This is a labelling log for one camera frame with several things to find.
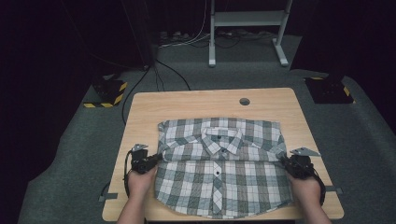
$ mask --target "metal bracket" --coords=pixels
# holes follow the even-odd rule
[[[138,150],[144,149],[146,147],[148,147],[148,146],[143,145],[143,144],[135,144],[134,147],[132,147],[132,151],[138,151]]]
[[[320,153],[313,151],[307,147],[300,147],[292,150],[290,153],[298,156],[318,156],[320,157]]]

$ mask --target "wooden table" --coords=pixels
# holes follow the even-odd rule
[[[249,105],[241,105],[246,98]],[[312,133],[292,89],[249,89],[222,91],[169,91],[143,92],[134,96],[131,110],[122,137],[119,156],[115,164],[108,193],[117,194],[117,199],[107,199],[103,219],[115,221],[127,201],[123,186],[123,168],[127,151],[134,144],[148,145],[148,154],[157,152],[158,123],[167,119],[197,119],[228,117],[279,121],[288,151],[298,147],[308,147],[318,151]],[[312,162],[326,186],[332,186],[327,170],[320,157]],[[327,192],[323,209],[331,219],[344,215],[335,191]],[[172,211],[154,198],[154,188],[148,193],[146,203],[148,221],[197,221],[212,220],[205,217],[187,216]],[[299,219],[300,210],[295,205],[273,212],[243,219]]]

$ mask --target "checkered shirt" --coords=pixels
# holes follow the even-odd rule
[[[210,218],[250,217],[292,201],[279,156],[278,122],[176,119],[158,125],[155,197],[171,209]]]

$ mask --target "stand leg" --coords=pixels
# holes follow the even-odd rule
[[[279,27],[279,32],[277,34],[277,38],[273,39],[273,43],[274,43],[274,47],[275,47],[275,50],[276,50],[276,54],[277,54],[277,57],[279,58],[280,64],[282,66],[288,66],[289,65],[288,60],[286,59],[285,53],[283,52],[283,49],[280,46],[280,43],[282,42],[283,34],[285,33],[286,24],[288,23],[288,18],[289,18],[290,8],[291,8],[291,3],[292,2],[293,2],[293,0],[288,0],[288,3],[286,4],[285,11],[283,13],[282,22],[280,23],[280,27]]]
[[[209,67],[216,66],[215,52],[215,0],[212,0],[210,9],[210,43],[209,43]]]

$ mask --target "metal stand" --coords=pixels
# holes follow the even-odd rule
[[[216,66],[215,27],[218,26],[271,26],[278,25],[277,38],[273,39],[276,54],[282,66],[288,66],[288,60],[280,43],[288,22],[292,0],[288,0],[282,11],[216,12],[215,0],[212,0],[210,15],[209,67]]]

